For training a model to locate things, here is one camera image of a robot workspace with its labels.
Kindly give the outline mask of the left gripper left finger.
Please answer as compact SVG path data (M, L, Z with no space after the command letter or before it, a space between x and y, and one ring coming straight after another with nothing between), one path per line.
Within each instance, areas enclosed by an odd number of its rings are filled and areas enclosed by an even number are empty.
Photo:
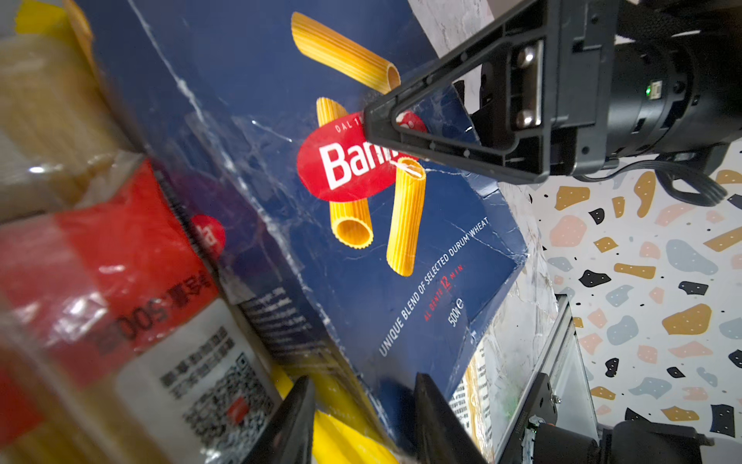
M243 464L312 462L315 386L308 376L291 388Z

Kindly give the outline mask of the blue Barilla penne box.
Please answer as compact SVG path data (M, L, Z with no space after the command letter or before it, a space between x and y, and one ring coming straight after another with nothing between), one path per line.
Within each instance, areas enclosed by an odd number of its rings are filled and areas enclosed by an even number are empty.
M528 257L496 182L375 145L367 104L436 51L406 1L81 1L104 92L225 292L322 408L413 454Z

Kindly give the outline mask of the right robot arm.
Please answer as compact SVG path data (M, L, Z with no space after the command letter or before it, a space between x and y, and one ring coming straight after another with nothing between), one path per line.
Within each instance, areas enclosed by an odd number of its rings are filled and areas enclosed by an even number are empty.
M405 110L480 69L477 142L401 127ZM655 173L701 207L741 135L737 1L522 1L363 113L375 144L514 185Z

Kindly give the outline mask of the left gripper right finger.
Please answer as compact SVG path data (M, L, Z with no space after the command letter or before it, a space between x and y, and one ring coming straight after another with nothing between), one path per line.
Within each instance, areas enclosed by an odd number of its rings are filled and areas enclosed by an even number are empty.
M487 463L428 374L417 373L414 399L420 463Z

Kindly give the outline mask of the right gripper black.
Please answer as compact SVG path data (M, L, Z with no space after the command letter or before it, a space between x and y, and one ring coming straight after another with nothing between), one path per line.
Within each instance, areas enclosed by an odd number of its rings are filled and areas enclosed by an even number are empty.
M606 160L616 1L523 1L363 112L368 141L514 185Z

